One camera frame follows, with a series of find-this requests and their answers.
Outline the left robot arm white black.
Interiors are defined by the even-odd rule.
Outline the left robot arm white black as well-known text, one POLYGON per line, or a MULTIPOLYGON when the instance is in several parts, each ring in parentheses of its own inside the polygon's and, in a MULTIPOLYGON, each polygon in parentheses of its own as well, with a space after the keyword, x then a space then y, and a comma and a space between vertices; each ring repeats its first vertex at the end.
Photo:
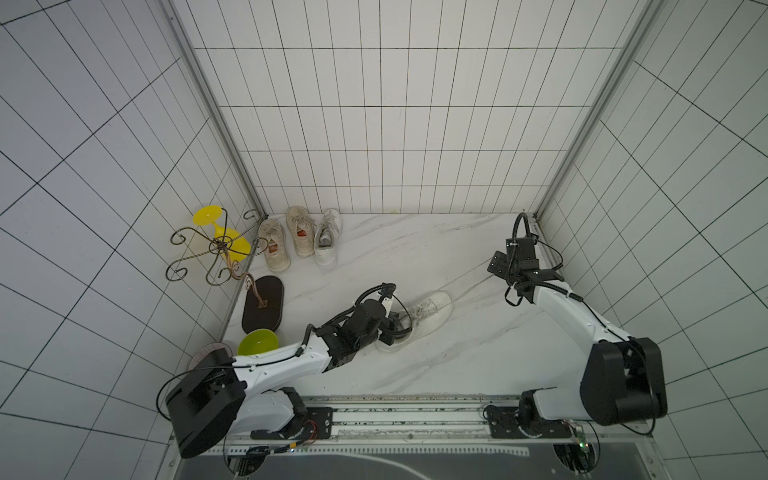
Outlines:
POLYGON ((182 458, 194 458, 227 436, 260 431, 294 435, 306 409, 295 380, 351 362, 375 342, 393 345, 410 334, 392 298, 369 298, 320 327, 307 326, 302 340, 258 355, 229 356, 223 349, 166 382, 157 409, 170 421, 182 458))

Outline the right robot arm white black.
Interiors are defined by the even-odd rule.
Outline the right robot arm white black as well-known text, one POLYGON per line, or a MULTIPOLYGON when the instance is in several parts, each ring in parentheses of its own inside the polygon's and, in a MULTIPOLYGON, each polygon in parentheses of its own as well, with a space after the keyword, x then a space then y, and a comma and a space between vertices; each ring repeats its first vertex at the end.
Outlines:
POLYGON ((591 421, 601 426, 655 423, 668 413, 662 353, 651 339, 612 324, 576 294, 555 269, 536 257, 536 236, 509 238, 492 257, 488 272, 505 280, 518 300, 536 305, 582 351, 580 374, 555 387, 521 394, 517 422, 527 435, 545 422, 591 421))

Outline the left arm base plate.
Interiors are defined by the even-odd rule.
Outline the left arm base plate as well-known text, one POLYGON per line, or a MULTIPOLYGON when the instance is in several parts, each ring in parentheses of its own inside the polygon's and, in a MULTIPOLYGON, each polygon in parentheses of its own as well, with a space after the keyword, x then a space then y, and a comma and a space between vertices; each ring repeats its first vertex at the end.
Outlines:
POLYGON ((310 407, 295 415, 284 427, 274 432, 257 430, 250 433, 253 440, 325 440, 331 436, 334 409, 310 407))

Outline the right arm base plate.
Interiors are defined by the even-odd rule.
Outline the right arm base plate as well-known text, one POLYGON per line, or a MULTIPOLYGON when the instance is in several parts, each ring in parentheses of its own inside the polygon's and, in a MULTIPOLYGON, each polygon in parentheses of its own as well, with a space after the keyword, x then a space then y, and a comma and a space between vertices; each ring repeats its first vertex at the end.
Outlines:
POLYGON ((494 439, 569 439, 571 429, 562 421, 543 420, 527 410, 520 412, 517 406, 489 404, 482 410, 482 417, 494 439))

